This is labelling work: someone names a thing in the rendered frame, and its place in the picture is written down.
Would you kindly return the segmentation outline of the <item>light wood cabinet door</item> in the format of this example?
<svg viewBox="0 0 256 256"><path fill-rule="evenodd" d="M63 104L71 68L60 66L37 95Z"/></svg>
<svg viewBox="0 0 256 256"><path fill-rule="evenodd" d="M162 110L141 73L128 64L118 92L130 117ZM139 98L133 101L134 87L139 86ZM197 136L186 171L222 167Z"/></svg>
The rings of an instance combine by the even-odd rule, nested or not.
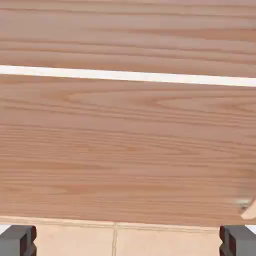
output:
<svg viewBox="0 0 256 256"><path fill-rule="evenodd" d="M242 224L256 87L0 75L0 216Z"/></svg>
<svg viewBox="0 0 256 256"><path fill-rule="evenodd" d="M256 78L256 0L0 0L0 65Z"/></svg>

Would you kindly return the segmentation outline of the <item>light wood cabinet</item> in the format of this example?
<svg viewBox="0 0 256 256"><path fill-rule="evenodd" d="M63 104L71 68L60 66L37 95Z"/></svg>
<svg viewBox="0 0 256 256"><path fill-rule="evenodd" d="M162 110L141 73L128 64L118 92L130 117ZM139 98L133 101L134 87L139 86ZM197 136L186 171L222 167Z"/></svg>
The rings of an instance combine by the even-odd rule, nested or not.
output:
<svg viewBox="0 0 256 256"><path fill-rule="evenodd" d="M29 77L49 77L65 79L89 79L106 81L128 81L128 82L146 82L146 83L166 83L166 84L190 84L190 85L208 85L208 86L226 86L226 87L255 87L256 77L237 77L237 76L215 76L215 75L197 75L197 74L177 74L177 73L159 73L159 72L135 72L122 70L100 70L100 69L82 69L82 68L52 68L39 66L16 66L1 65L0 76L29 76ZM42 217L25 216L3 216L9 220L29 219L34 221ZM42 219L60 219L62 218L42 218ZM243 224L256 224L256 218L243 219Z"/></svg>

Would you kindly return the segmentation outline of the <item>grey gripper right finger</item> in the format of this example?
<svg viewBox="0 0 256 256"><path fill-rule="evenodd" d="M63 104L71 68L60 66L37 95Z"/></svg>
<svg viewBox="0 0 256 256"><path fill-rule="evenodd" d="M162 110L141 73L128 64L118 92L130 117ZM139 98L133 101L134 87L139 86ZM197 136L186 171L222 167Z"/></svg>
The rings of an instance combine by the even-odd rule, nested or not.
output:
<svg viewBox="0 0 256 256"><path fill-rule="evenodd" d="M219 238L219 256L256 256L256 233L245 225L221 225Z"/></svg>

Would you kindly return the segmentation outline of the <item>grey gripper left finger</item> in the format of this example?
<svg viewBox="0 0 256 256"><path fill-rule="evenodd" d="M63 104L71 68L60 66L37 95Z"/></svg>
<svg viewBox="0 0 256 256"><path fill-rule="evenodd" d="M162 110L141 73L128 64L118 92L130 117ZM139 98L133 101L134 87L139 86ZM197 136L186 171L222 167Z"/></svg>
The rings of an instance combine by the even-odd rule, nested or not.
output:
<svg viewBox="0 0 256 256"><path fill-rule="evenodd" d="M34 225L0 226L0 256L37 256Z"/></svg>

